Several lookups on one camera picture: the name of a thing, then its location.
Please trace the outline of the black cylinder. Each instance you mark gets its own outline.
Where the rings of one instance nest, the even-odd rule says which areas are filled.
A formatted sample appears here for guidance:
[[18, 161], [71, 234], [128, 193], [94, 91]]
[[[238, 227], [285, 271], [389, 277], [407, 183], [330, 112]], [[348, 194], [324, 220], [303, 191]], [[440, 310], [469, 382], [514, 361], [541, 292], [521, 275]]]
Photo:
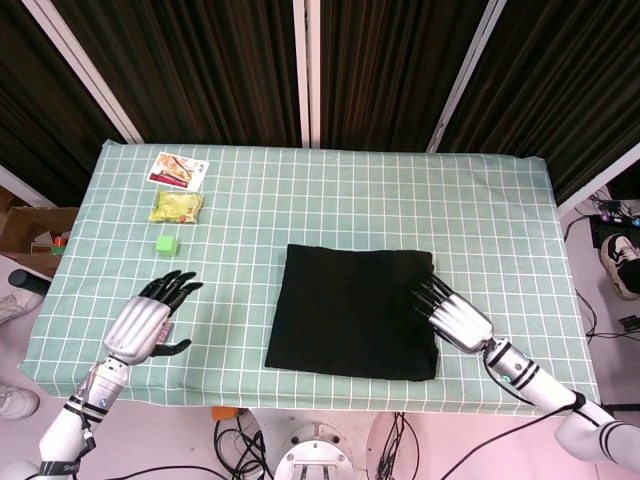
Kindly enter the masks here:
[[8, 276], [8, 283], [44, 297], [51, 286], [51, 281], [37, 276], [24, 269], [15, 269]]

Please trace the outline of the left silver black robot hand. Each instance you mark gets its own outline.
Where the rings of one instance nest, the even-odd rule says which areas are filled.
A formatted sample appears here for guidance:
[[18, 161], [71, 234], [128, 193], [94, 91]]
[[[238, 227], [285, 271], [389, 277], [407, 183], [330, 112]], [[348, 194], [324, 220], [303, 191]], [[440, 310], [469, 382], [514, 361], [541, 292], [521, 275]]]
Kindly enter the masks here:
[[161, 337], [186, 298], [203, 286], [192, 282], [195, 276], [195, 272], [171, 271], [131, 297], [103, 340], [107, 355], [133, 366], [149, 357], [172, 357], [189, 348], [191, 339], [166, 344]]

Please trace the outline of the white shoe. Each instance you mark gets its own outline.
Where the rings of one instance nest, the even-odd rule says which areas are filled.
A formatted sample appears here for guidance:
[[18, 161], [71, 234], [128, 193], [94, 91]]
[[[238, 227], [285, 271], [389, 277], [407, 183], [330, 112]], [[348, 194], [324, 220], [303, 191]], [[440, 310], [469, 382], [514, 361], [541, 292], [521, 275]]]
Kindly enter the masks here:
[[39, 297], [26, 290], [14, 290], [0, 299], [0, 324], [20, 318], [31, 312], [38, 304]]
[[37, 411], [39, 403], [39, 396], [29, 389], [0, 385], [0, 419], [28, 418]]

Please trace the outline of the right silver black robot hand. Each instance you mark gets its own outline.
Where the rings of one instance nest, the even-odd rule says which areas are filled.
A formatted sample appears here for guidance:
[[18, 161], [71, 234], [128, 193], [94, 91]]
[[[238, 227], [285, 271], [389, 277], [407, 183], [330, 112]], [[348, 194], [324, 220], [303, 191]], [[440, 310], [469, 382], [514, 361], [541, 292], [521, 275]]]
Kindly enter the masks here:
[[489, 318], [438, 276], [405, 288], [411, 308], [425, 319], [446, 342], [469, 354], [495, 345], [494, 327]]

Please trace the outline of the brown cardboard box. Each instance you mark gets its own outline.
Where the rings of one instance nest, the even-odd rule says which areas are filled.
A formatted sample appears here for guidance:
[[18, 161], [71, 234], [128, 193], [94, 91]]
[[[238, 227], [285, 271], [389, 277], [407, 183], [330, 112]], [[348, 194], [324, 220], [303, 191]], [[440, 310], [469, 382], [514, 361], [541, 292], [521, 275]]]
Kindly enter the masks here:
[[0, 186], [0, 255], [24, 268], [53, 277], [61, 256], [53, 255], [56, 237], [69, 237], [79, 209], [27, 206]]

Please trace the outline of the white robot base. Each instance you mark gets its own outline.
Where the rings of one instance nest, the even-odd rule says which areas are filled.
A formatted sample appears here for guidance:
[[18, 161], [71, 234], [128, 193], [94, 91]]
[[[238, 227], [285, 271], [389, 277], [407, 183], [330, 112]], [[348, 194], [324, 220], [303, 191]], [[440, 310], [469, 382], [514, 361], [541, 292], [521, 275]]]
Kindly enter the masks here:
[[380, 480], [391, 412], [253, 408], [273, 480]]

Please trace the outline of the black and white sneaker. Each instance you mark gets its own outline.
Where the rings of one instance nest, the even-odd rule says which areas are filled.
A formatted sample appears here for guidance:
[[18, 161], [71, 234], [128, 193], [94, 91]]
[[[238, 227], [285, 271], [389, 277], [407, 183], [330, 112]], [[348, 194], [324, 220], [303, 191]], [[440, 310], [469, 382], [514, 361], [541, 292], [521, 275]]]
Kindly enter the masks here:
[[640, 248], [614, 234], [603, 241], [599, 258], [616, 294], [628, 301], [640, 299]]

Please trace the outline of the yellow green snack bag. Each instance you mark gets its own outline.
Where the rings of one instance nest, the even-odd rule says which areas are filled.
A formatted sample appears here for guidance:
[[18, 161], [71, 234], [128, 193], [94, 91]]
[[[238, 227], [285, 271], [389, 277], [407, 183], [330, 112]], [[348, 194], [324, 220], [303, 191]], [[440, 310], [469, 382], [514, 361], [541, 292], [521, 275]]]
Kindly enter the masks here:
[[195, 224], [203, 203], [204, 195], [200, 193], [159, 191], [149, 221]]

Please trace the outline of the black power strip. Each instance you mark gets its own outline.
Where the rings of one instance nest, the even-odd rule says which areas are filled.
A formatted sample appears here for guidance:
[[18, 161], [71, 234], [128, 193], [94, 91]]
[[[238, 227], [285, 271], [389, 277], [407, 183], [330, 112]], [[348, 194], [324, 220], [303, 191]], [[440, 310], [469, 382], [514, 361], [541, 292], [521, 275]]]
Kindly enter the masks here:
[[595, 213], [589, 216], [592, 246], [599, 249], [609, 236], [620, 234], [640, 247], [640, 203], [593, 198]]

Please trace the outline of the red green small box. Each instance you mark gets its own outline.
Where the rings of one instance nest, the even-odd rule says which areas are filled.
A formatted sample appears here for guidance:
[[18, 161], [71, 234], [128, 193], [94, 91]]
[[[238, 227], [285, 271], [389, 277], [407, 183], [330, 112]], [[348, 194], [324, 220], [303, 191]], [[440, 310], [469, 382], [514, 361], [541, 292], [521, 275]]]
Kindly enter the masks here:
[[49, 243], [46, 242], [32, 242], [30, 246], [31, 255], [48, 255], [48, 256], [63, 256], [66, 250], [68, 240], [64, 237], [56, 237]]

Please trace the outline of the white food picture packet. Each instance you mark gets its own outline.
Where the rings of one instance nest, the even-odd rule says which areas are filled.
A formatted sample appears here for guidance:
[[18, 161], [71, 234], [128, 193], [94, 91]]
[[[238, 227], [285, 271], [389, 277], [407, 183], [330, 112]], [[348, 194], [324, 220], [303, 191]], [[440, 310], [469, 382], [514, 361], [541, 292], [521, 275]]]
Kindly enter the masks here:
[[209, 163], [181, 155], [160, 152], [146, 180], [189, 192], [198, 192], [206, 176]]

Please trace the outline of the dark brown curtain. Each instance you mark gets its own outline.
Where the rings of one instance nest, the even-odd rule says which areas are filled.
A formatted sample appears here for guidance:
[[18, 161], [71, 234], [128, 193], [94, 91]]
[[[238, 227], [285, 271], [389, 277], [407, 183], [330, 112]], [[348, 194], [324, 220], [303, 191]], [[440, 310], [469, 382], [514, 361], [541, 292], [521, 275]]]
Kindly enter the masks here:
[[537, 156], [566, 201], [640, 142], [640, 0], [507, 0], [438, 147]]
[[0, 0], [0, 166], [78, 206], [102, 144], [123, 137], [20, 0]]
[[292, 0], [53, 0], [147, 143], [298, 147]]
[[321, 146], [426, 151], [487, 4], [321, 0]]

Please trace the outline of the white partition frame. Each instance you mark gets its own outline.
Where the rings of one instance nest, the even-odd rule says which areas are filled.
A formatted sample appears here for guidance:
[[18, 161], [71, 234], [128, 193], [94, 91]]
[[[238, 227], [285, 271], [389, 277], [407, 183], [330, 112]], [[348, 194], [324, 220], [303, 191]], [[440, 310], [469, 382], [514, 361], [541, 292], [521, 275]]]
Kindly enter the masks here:
[[437, 151], [507, 3], [508, 0], [488, 0], [436, 123], [435, 130], [429, 140], [426, 149], [427, 153], [435, 153]]
[[37, 192], [8, 169], [0, 165], [0, 186], [20, 198], [31, 207], [55, 208], [56, 205]]
[[123, 139], [130, 144], [144, 143], [142, 134], [52, 0], [21, 2]]
[[292, 0], [301, 145], [321, 146], [321, 0]]
[[638, 160], [640, 160], [640, 142], [574, 192], [567, 200], [562, 202], [556, 209], [557, 215], [562, 217], [570, 212], [581, 202], [585, 201], [592, 193], [606, 186], [611, 180], [633, 166]]

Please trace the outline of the green checked tablecloth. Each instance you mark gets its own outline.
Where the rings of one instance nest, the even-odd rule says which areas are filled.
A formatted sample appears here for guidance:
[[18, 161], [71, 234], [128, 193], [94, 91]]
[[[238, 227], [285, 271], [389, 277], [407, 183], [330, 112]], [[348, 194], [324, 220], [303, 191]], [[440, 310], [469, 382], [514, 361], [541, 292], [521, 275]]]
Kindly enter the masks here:
[[[160, 152], [204, 160], [195, 224], [152, 223], [146, 180]], [[178, 238], [160, 256], [160, 235]], [[265, 364], [286, 248], [422, 250], [496, 333], [570, 389], [599, 397], [545, 162], [404, 154], [106, 142], [21, 371], [67, 397], [103, 359], [102, 341], [148, 282], [193, 271], [203, 286], [173, 318], [183, 353], [132, 368], [126, 399], [171, 406], [528, 415], [481, 360], [440, 342], [431, 381], [385, 381]]]

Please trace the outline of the black T-shirt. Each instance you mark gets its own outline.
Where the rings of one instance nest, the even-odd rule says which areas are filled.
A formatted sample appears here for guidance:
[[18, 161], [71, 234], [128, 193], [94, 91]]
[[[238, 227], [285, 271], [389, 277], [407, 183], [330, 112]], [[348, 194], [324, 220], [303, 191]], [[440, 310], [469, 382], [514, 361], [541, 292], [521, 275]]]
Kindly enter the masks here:
[[413, 308], [429, 252], [290, 244], [265, 364], [344, 377], [428, 381], [439, 351]]

